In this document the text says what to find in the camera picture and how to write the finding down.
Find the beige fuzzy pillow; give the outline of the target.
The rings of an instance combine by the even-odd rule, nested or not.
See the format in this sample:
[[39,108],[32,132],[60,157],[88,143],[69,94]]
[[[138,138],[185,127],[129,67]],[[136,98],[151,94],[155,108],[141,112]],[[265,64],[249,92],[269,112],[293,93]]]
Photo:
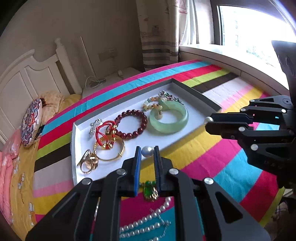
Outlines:
[[54,117],[58,112],[61,103],[64,101],[65,96],[56,91],[46,91],[39,95],[42,100],[42,123],[45,125],[52,117]]

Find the striped beige curtain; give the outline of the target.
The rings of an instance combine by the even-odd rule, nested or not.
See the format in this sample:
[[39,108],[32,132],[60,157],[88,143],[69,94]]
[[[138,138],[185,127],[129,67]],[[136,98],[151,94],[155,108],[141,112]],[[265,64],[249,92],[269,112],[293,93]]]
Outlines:
[[145,71],[177,63],[190,1],[136,1]]

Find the wall power outlet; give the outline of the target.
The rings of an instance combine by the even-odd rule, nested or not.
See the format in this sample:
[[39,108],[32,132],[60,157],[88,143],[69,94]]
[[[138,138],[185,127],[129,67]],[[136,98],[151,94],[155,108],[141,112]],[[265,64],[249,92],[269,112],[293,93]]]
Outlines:
[[115,58],[117,56],[117,49],[110,48],[98,53],[100,61],[106,61],[107,59]]

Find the gold bangle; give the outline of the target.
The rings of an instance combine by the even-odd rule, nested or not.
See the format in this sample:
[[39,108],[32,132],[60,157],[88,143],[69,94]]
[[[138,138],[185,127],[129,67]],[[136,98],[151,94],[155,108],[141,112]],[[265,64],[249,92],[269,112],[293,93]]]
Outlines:
[[[120,147],[120,150],[115,157],[110,159],[104,159],[98,155],[99,152],[110,151],[111,149],[114,148],[114,146]],[[114,135],[114,136],[104,135],[100,138],[96,138],[96,142],[93,145],[93,153],[95,154],[96,158],[101,161],[109,162],[109,161],[120,159],[123,157],[124,152],[125,152],[125,142],[121,137],[117,135]]]

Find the white wooden headboard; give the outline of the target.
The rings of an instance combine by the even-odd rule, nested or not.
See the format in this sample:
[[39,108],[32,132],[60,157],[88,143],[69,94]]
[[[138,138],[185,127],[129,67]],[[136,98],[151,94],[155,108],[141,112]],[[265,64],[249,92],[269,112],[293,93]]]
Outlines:
[[34,49],[11,63],[1,75],[1,143],[5,144],[21,125],[30,103],[45,91],[64,96],[81,94],[82,88],[60,38],[56,53],[43,62],[34,58]]

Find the pink folded quilt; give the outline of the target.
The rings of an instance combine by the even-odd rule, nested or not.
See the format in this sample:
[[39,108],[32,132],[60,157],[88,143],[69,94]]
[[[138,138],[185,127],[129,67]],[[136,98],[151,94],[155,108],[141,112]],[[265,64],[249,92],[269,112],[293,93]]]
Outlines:
[[9,225],[11,221],[10,185],[14,170],[13,159],[17,158],[21,144],[21,132],[18,128],[4,144],[1,152],[1,213]]

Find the large pearl earring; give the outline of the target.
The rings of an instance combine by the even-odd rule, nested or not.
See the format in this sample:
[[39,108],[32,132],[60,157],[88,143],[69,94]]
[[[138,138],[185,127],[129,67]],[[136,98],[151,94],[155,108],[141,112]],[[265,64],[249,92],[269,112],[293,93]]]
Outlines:
[[145,157],[145,158],[149,158],[151,156],[153,156],[154,154],[154,148],[151,147],[151,146],[144,146],[142,148],[142,155]]

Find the yellow daisy bedsheet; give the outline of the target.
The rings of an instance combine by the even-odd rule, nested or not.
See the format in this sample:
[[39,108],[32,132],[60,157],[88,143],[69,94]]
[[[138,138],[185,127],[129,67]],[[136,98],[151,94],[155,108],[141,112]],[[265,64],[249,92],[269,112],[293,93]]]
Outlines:
[[61,103],[59,112],[45,125],[61,121],[51,131],[43,130],[30,147],[20,144],[13,159],[10,185],[11,221],[15,235],[25,240],[27,233],[73,187],[71,164],[71,129],[74,118],[64,120],[64,113],[79,105],[81,95],[71,94]]

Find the green gem gold pendant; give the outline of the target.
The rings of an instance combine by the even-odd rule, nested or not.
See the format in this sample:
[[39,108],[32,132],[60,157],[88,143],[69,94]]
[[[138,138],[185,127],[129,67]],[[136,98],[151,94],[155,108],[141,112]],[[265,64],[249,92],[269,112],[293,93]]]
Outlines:
[[156,181],[145,181],[140,183],[144,199],[149,202],[154,202],[158,199],[159,194],[156,189]]

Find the round patterned cushion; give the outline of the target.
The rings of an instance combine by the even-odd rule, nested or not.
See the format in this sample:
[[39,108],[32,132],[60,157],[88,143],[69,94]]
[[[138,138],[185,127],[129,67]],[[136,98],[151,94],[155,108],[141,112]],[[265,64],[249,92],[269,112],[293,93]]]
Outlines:
[[27,108],[21,124],[21,142],[24,147],[30,147],[33,144],[41,125],[42,114],[42,99],[35,99]]

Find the silver rhinestone pearl brooch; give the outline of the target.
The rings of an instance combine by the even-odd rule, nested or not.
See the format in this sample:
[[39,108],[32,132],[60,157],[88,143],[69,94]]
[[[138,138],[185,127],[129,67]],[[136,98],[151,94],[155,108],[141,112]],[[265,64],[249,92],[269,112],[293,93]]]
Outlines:
[[102,119],[97,118],[95,121],[90,123],[90,130],[89,130],[89,139],[91,139],[96,131],[96,128],[103,123]]

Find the white bedside table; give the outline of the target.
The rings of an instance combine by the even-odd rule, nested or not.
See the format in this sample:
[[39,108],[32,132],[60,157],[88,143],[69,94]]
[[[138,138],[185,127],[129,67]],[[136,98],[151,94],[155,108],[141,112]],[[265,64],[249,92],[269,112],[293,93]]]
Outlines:
[[118,70],[117,72],[112,73],[100,80],[95,79],[93,76],[87,78],[85,82],[85,87],[82,92],[82,98],[88,97],[91,94],[115,83],[120,82],[121,80],[125,80],[132,76],[138,75],[142,72],[129,67],[123,70]]

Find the window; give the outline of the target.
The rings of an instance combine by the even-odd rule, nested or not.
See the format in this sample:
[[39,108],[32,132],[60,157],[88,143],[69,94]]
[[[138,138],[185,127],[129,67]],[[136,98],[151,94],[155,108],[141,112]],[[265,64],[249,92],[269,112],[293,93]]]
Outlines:
[[270,1],[190,1],[181,48],[220,54],[247,64],[283,87],[287,78],[273,41],[295,42],[295,29]]

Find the green jade bangle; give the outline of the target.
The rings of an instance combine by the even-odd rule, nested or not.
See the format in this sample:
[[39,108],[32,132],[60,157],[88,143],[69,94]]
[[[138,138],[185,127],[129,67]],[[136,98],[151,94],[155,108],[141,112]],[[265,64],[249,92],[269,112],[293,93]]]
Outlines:
[[161,110],[153,109],[149,114],[149,122],[157,132],[176,133],[187,125],[189,112],[183,104],[166,101],[161,104],[161,107]]

